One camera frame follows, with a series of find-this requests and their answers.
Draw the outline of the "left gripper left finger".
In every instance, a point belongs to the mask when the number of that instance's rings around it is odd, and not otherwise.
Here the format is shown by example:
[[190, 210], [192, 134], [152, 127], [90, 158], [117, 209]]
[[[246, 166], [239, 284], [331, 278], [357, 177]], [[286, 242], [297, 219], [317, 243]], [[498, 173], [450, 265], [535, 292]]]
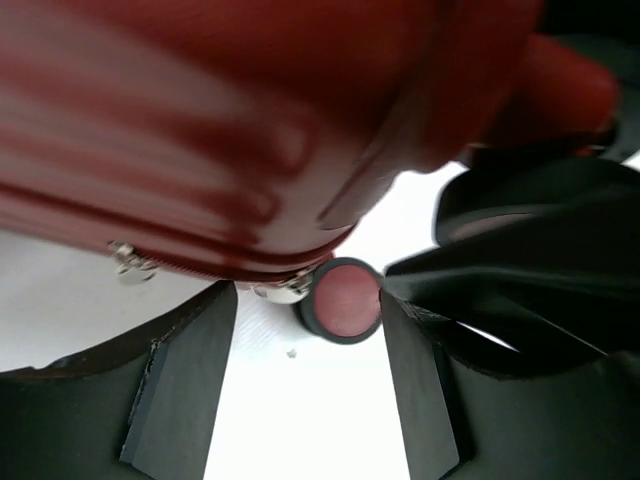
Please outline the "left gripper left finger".
[[48, 366], [1, 376], [5, 479], [200, 479], [238, 295], [218, 282]]

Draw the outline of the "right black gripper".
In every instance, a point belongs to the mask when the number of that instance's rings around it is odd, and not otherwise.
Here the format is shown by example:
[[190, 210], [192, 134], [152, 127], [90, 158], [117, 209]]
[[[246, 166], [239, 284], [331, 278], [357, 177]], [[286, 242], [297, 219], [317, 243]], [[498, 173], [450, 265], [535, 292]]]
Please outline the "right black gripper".
[[441, 192], [436, 247], [391, 265], [396, 297], [536, 359], [639, 347], [639, 174], [601, 159], [472, 169]]

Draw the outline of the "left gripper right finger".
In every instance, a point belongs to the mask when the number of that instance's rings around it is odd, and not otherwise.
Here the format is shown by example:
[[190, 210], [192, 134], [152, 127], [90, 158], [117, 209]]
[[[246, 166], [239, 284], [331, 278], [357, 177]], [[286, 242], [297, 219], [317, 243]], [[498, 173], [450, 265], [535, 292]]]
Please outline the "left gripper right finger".
[[432, 345], [392, 296], [381, 309], [410, 478], [638, 478], [638, 356], [498, 380]]

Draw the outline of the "red hard-shell suitcase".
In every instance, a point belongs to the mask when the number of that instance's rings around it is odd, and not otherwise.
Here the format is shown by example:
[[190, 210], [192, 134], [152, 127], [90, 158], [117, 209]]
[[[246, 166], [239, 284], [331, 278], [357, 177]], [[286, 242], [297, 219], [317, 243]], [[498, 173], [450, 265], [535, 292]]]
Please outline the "red hard-shell suitcase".
[[5, 1], [1, 224], [283, 296], [355, 343], [378, 285], [332, 253], [406, 171], [592, 154], [613, 73], [542, 1]]

